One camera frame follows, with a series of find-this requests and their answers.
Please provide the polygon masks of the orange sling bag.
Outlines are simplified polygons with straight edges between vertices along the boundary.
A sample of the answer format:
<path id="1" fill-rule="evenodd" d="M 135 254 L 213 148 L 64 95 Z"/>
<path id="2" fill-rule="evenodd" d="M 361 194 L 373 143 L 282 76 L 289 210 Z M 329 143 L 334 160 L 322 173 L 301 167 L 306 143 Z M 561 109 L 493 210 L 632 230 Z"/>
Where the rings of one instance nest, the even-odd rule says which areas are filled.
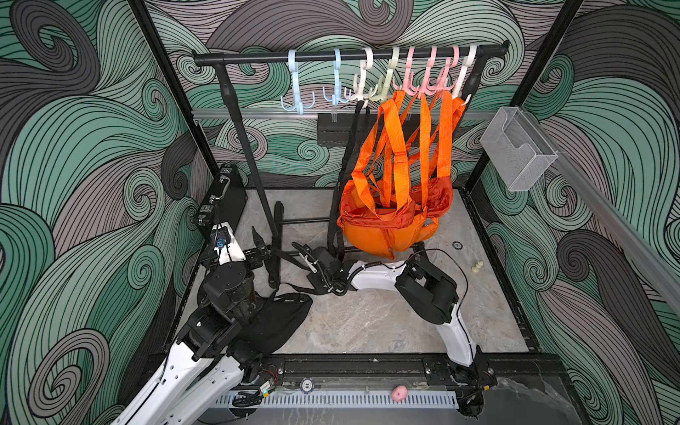
<path id="1" fill-rule="evenodd" d="M 452 100 L 452 128 L 449 130 L 449 143 L 447 148 L 447 153 L 449 154 L 449 159 L 453 160 L 453 138 L 456 130 L 459 127 L 462 116 L 465 113 L 467 104 L 464 99 L 460 97 L 454 97 Z"/>

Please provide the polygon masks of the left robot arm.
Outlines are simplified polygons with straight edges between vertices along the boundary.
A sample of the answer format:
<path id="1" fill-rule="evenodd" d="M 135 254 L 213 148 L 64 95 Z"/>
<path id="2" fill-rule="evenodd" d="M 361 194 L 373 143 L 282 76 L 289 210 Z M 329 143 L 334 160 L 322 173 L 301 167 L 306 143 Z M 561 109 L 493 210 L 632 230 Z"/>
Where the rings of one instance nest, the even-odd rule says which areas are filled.
<path id="1" fill-rule="evenodd" d="M 178 332 L 166 359 L 116 424 L 192 424 L 256 368 L 260 353 L 240 338 L 260 308 L 254 270 L 268 248 L 224 248 L 200 288 L 204 298 Z"/>

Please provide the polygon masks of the black round mat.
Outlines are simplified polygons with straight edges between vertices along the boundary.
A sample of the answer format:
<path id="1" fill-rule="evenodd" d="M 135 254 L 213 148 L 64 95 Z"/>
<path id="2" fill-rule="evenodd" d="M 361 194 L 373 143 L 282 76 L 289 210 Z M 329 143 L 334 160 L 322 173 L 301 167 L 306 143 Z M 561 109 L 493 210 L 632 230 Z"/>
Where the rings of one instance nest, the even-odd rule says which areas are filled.
<path id="1" fill-rule="evenodd" d="M 237 336 L 238 343 L 269 356 L 282 348 L 306 320 L 313 299 L 304 292 L 282 295 L 277 290 L 263 298 L 251 284 L 247 299 L 250 313 Z"/>

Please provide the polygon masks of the large orange backpack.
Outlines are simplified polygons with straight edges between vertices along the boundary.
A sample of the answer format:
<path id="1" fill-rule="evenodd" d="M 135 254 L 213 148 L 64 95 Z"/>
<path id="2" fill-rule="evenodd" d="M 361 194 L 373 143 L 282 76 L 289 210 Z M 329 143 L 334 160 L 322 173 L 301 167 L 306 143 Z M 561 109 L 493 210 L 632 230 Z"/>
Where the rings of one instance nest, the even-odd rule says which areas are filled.
<path id="1" fill-rule="evenodd" d="M 431 112 L 427 113 L 431 118 L 431 123 L 425 125 L 425 129 L 430 130 L 430 134 L 433 136 L 435 134 L 435 129 L 439 123 L 439 113 L 442 100 L 438 100 L 433 104 L 433 101 L 426 100 L 431 108 Z M 401 106 L 401 111 L 404 112 L 407 109 L 409 102 L 404 100 Z M 416 140 L 413 142 L 410 151 L 408 151 L 408 159 L 410 154 L 419 153 L 420 141 Z M 411 189 L 414 189 L 416 185 L 420 183 L 421 172 L 420 163 L 410 165 L 410 178 L 411 178 Z M 417 211 L 416 208 L 419 206 L 415 201 L 415 216 L 412 224 L 406 228 L 364 228 L 364 227 L 354 227 L 341 228 L 344 236 L 352 243 L 355 247 L 365 251 L 366 253 L 371 253 L 373 255 L 388 258 L 390 260 L 394 259 L 396 253 L 400 251 L 405 251 L 409 249 L 413 244 L 422 242 L 430 237 L 432 237 L 438 228 L 439 219 L 432 219 L 424 216 L 421 212 Z"/>

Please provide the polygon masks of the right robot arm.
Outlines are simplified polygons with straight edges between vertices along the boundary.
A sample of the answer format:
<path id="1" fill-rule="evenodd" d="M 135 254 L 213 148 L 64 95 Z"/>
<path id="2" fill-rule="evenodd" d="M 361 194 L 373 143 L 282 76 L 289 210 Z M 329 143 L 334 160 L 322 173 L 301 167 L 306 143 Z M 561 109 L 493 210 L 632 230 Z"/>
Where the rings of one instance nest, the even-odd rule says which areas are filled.
<path id="1" fill-rule="evenodd" d="M 421 319 L 436 326 L 446 347 L 448 363 L 456 373 L 455 380 L 478 379 L 477 347 L 460 317 L 458 285 L 430 261 L 430 250 L 423 243 L 413 245 L 413 253 L 407 259 L 391 263 L 343 262 L 323 247 L 294 246 L 310 270 L 307 279 L 319 294 L 343 297 L 351 290 L 397 292 Z"/>

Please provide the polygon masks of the red-orange drawstring bag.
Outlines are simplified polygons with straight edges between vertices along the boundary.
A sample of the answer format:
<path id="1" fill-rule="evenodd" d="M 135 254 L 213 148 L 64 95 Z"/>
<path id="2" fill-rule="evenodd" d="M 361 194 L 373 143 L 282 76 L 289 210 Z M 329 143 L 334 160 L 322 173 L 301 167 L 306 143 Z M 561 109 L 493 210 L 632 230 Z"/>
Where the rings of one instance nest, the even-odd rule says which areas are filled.
<path id="1" fill-rule="evenodd" d="M 377 121 L 359 150 L 340 201 L 341 228 L 406 228 L 415 216 L 402 112 L 406 93 L 398 90 L 378 108 Z"/>
<path id="2" fill-rule="evenodd" d="M 431 108 L 426 100 L 421 102 L 421 124 L 409 137 L 407 150 L 416 140 L 420 141 L 419 153 L 409 155 L 409 164 L 420 163 L 421 180 L 411 189 L 410 195 L 419 205 L 416 210 L 435 221 L 445 215 L 453 203 L 453 186 L 451 179 L 453 148 L 454 106 L 457 103 L 452 95 L 441 91 L 433 99 L 433 104 L 442 100 L 439 123 L 432 136 L 426 124 L 431 123 Z"/>

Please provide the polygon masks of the black bag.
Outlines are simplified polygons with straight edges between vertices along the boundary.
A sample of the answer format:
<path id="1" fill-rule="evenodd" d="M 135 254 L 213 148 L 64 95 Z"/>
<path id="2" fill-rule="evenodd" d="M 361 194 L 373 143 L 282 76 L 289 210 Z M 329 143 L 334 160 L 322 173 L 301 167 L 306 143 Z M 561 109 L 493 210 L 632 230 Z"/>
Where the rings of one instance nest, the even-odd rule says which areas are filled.
<path id="1" fill-rule="evenodd" d="M 333 198 L 329 214 L 329 226 L 327 230 L 327 248 L 330 254 L 339 261 L 343 261 L 345 258 L 344 236 L 342 229 L 340 226 L 338 226 L 338 218 L 340 216 L 339 206 L 345 184 L 347 184 L 351 176 L 350 160 L 355 150 L 359 117 L 361 117 L 361 110 L 367 105 L 367 101 L 359 101 L 355 108 L 354 115 L 352 117 L 352 126 L 350 128 L 348 141 L 345 145 L 345 152 L 341 161 L 338 181 L 336 182 L 336 186 L 334 187 L 333 191 Z"/>

